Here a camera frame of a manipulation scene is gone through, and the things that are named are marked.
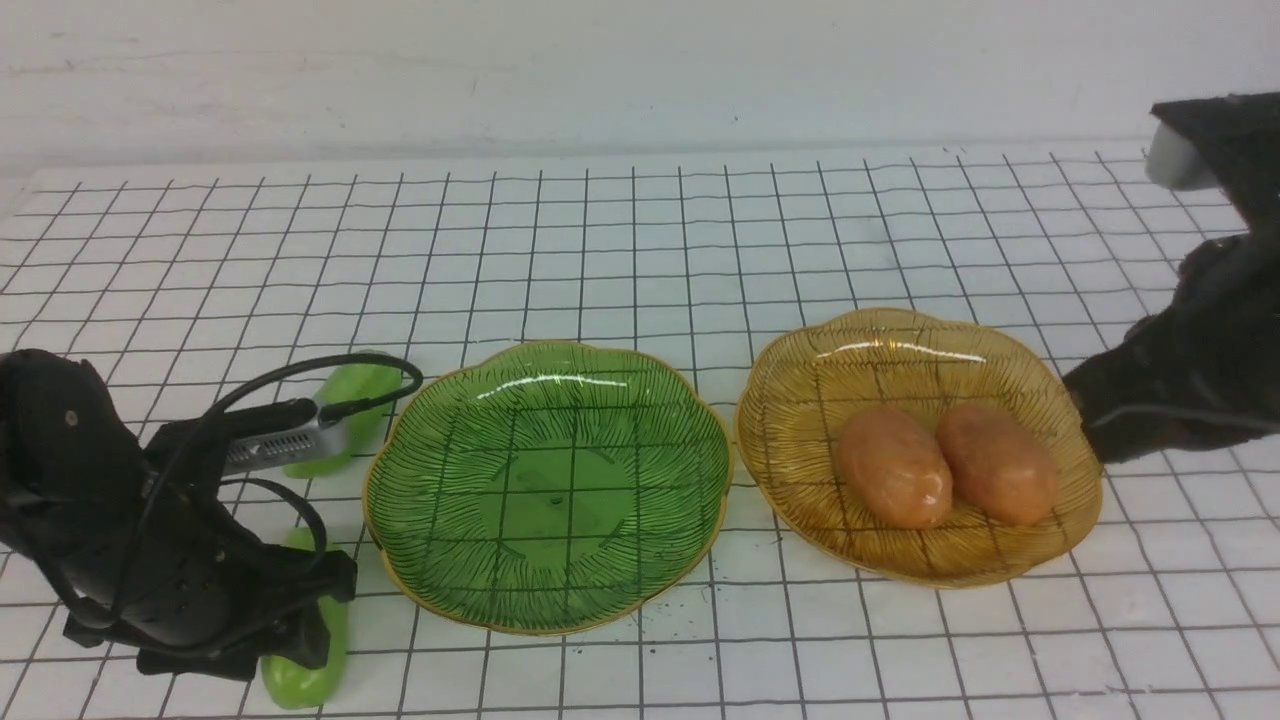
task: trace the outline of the green glass plate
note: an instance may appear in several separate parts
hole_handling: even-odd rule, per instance
[[[365,482],[401,589],[526,634],[626,615],[707,553],[732,461],[724,424],[659,360],[538,342],[424,388]]]

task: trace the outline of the green pepper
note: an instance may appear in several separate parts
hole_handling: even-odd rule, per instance
[[[294,528],[284,544],[297,550],[311,550],[315,541],[307,528]],[[330,544],[329,550],[337,550]],[[284,710],[317,707],[333,697],[347,669],[347,605],[332,597],[321,597],[320,616],[329,629],[329,662],[319,670],[307,670],[297,662],[278,655],[262,659],[262,685],[275,705]]]

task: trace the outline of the white grid surface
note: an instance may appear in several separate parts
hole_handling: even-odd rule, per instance
[[[732,415],[778,334],[855,307],[993,325],[1066,372],[1158,311],[1175,266],[1242,229],[1142,149],[879,150],[42,173],[0,224],[0,350],[88,359],[143,438],[306,356],[375,347],[429,375],[520,341],[653,354]],[[283,396],[310,395],[315,378]],[[273,393],[260,400],[269,400]],[[361,568],[338,694],[143,678],[61,638],[0,555],[0,710],[69,717],[488,720],[1275,717],[1280,445],[1108,468],[1097,529],[1011,583],[936,592],[845,566],[740,471],[710,557],[567,638],[467,628],[399,596],[361,527],[367,455],[305,491]],[[237,518],[297,518],[248,487]]]

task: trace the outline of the black grid line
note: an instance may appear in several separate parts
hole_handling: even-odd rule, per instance
[[[1057,172],[1059,172],[1059,173],[1061,174],[1061,169],[1060,169],[1060,168],[1057,168],[1057,164],[1056,164],[1056,163],[1055,163],[1055,165],[1053,165],[1053,167],[1055,167],[1055,169],[1057,169]],[[1012,169],[1012,167],[1011,167],[1011,165],[1010,165],[1009,170],[1010,170],[1010,172],[1014,172],[1014,169]],[[1018,179],[1018,173],[1014,173],[1014,178],[1015,178],[1015,181]],[[1028,202],[1028,205],[1029,205],[1029,204],[1030,204],[1030,197],[1029,197],[1029,196],[1027,196],[1027,190],[1025,190],[1025,188],[1023,188],[1020,183],[1019,183],[1019,190],[1021,191],[1023,196],[1024,196],[1024,197],[1027,197],[1027,202]],[[1048,237],[1050,237],[1050,233],[1048,233],[1048,231],[1047,231],[1047,229],[1044,229],[1044,223],[1043,223],[1043,220],[1041,219],[1041,215],[1039,215],[1039,213],[1036,213],[1034,210],[1033,210],[1033,213],[1036,214],[1036,222],[1037,222],[1037,223],[1038,223],[1038,224],[1041,225],[1041,232],[1042,232],[1042,233],[1044,234],[1044,237],[1046,237],[1046,238],[1048,238]],[[1057,247],[1053,247],[1053,243],[1052,243],[1052,242],[1050,243],[1050,247],[1052,247],[1052,249],[1053,249],[1053,255],[1055,255],[1055,256],[1056,256],[1056,258],[1059,259],[1059,261],[1061,263],[1061,260],[1062,260],[1062,256],[1061,256],[1061,255],[1059,254],[1059,251],[1057,251]],[[1076,286],[1075,286],[1075,279],[1074,279],[1074,278],[1071,278],[1071,275],[1070,275],[1070,274],[1068,274],[1068,282],[1069,282],[1069,283],[1071,284],[1071,290],[1073,290],[1073,291],[1074,291],[1074,292],[1075,292],[1076,295],[1079,295],[1079,293],[1080,293],[1080,291],[1079,291],[1079,290],[1076,288]],[[1084,311],[1085,311],[1085,313],[1089,313],[1089,309],[1088,309],[1088,306],[1085,306]],[[1091,320],[1091,323],[1093,324],[1093,328],[1094,328],[1094,333],[1097,333],[1097,336],[1098,336],[1098,340],[1100,340],[1100,341],[1103,341],[1103,345],[1105,345],[1105,338],[1102,337],[1102,333],[1097,331],[1097,323],[1093,323],[1093,316],[1092,316],[1092,314],[1089,315],[1089,320]],[[1103,626],[1106,626],[1106,623],[1103,623],[1103,621],[1102,621],[1102,614],[1101,614],[1101,612],[1098,612],[1098,607],[1097,607],[1097,605],[1096,605],[1096,603],[1093,602],[1093,596],[1092,596],[1092,594],[1089,594],[1089,587],[1088,587],[1088,584],[1087,584],[1087,583],[1084,582],[1084,574],[1083,574],[1083,573],[1080,573],[1080,564],[1079,564],[1079,561],[1078,561],[1078,560],[1076,560],[1076,557],[1075,557],[1075,552],[1071,552],[1071,553],[1069,553],[1069,557],[1071,559],[1071,564],[1073,564],[1073,565],[1075,565],[1075,569],[1076,569],[1076,573],[1079,573],[1079,582],[1080,582],[1080,588],[1082,588],[1082,589],[1084,591],[1084,597],[1085,597],[1085,598],[1088,598],[1088,601],[1089,601],[1089,609],[1091,609],[1091,610],[1093,611],[1093,616],[1094,616],[1094,619],[1096,619],[1096,620],[1097,620],[1097,623],[1098,623],[1098,628],[1103,628]],[[1116,653],[1116,650],[1115,650],[1114,644],[1111,643],[1111,635],[1110,635],[1110,634],[1107,634],[1107,633],[1102,633],[1102,641],[1103,641],[1103,642],[1106,643],[1106,646],[1107,646],[1107,652],[1108,652],[1108,653],[1111,655],[1111,662],[1112,662],[1112,664],[1115,665],[1115,667],[1116,667],[1116,673],[1117,673],[1117,674],[1120,675],[1120,683],[1123,684],[1123,687],[1124,687],[1125,692],[1128,692],[1128,691],[1129,691],[1129,680],[1128,680],[1128,679],[1125,679],[1125,675],[1124,675],[1124,667],[1123,667],[1123,666],[1120,665],[1120,656],[1119,656],[1119,655]],[[1134,702],[1133,702],[1133,700],[1132,700],[1132,698],[1129,700],[1129,707],[1130,707],[1130,708],[1133,710],[1134,715],[1138,715],[1138,706],[1137,706],[1137,705],[1134,705]]]

